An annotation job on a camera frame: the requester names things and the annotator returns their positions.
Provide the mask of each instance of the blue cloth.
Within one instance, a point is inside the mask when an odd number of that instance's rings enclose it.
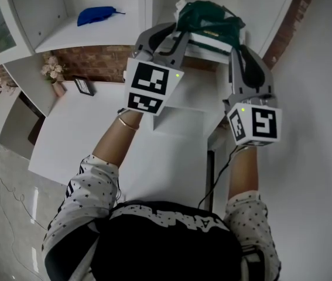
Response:
[[[101,7],[92,7],[84,9],[78,15],[77,26],[106,20],[113,13],[122,13],[122,12],[117,12],[117,9],[113,8],[112,6],[101,6]]]

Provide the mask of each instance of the tiled floor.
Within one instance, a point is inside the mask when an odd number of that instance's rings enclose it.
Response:
[[[45,228],[56,214],[64,198],[65,186],[28,171],[29,161],[0,147],[0,178],[11,190],[16,188],[17,198],[23,194],[24,205]],[[41,245],[46,233],[26,213],[23,205],[0,186],[3,209],[13,227],[11,228],[0,206],[0,281],[40,279],[28,272],[15,258],[43,281],[48,281],[41,257]]]

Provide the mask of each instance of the green fabric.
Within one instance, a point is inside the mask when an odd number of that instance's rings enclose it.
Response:
[[[210,1],[189,2],[180,11],[177,30],[207,36],[239,49],[239,33],[245,24],[237,16],[224,19],[226,12],[231,13],[227,8]]]

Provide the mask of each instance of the bracelet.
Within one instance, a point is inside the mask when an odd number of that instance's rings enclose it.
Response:
[[[134,130],[134,131],[137,131],[138,128],[133,128],[131,126],[129,126],[126,122],[124,122],[121,118],[118,118],[118,120],[121,122],[121,124],[123,124],[124,126],[128,127],[130,130]]]

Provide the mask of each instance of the small frame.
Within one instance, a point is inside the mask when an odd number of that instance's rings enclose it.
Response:
[[[90,81],[88,81],[85,77],[80,77],[80,76],[73,76],[73,78],[80,93],[89,96],[94,96],[94,91],[92,89]]]

